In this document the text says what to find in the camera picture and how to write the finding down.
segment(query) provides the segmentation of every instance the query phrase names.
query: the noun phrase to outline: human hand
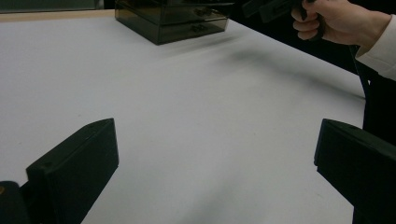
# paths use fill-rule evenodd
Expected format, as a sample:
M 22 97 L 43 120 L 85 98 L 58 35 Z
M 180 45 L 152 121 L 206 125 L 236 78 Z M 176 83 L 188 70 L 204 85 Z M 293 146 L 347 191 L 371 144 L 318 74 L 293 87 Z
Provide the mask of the human hand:
M 307 17 L 303 21 L 298 9 L 291 12 L 296 20 L 294 29 L 301 39 L 310 39 L 318 32 L 321 15 L 324 25 L 323 39 L 338 44 L 359 45 L 370 49 L 388 26 L 391 16 L 382 12 L 370 11 L 349 3 L 347 0 L 303 1 Z

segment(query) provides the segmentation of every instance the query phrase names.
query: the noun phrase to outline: white sleeve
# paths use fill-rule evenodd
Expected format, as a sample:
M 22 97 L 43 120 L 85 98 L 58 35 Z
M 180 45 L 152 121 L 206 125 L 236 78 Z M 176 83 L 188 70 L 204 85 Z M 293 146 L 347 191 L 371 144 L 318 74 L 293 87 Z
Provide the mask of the white sleeve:
M 396 80 L 396 16 L 373 47 L 365 52 L 359 49 L 356 59 L 373 68 L 379 75 Z

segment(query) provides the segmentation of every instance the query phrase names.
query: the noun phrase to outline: table surface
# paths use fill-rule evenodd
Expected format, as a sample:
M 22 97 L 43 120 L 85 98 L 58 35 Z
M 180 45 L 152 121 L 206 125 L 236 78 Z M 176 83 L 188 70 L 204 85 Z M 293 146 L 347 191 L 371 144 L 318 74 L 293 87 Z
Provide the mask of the table surface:
M 96 13 L 0 17 L 1 180 L 114 118 L 120 167 L 83 223 L 351 223 L 313 159 L 322 119 L 361 126 L 358 77 L 234 21 L 155 46 Z

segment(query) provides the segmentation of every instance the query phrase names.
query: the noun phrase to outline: finger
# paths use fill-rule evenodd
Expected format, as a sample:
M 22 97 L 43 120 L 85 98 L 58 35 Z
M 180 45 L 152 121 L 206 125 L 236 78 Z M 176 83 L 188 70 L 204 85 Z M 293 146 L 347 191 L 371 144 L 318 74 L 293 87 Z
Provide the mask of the finger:
M 318 29 L 320 23 L 319 21 L 305 21 L 305 22 L 299 22 L 295 21 L 293 23 L 293 28 L 298 30 L 298 31 L 312 31 Z
M 317 33 L 318 30 L 311 30 L 311 31 L 299 32 L 297 36 L 302 40 L 307 40 L 313 38 L 315 35 L 317 35 Z
M 317 19 L 318 13 L 316 13 L 314 11 L 307 11 L 306 18 L 305 18 L 305 20 L 303 20 L 303 18 L 301 17 L 300 10 L 298 8 L 294 8 L 291 11 L 291 16 L 297 21 L 314 21 Z

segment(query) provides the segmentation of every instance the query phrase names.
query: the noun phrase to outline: black object in hand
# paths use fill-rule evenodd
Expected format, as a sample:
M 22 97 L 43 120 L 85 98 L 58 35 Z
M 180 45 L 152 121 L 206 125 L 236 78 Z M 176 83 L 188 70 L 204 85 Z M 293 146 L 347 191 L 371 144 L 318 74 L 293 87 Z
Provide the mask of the black object in hand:
M 306 19 L 307 14 L 303 8 L 304 0 L 251 0 L 242 5 L 242 10 L 245 17 L 250 17 L 257 12 L 260 12 L 262 22 L 267 23 L 274 19 L 290 13 L 292 8 L 298 8 L 303 20 Z M 316 0 L 306 0 L 308 3 L 313 3 Z M 324 35 L 324 22 L 320 15 L 318 15 L 320 22 L 318 33 L 312 37 L 311 41 L 321 39 Z

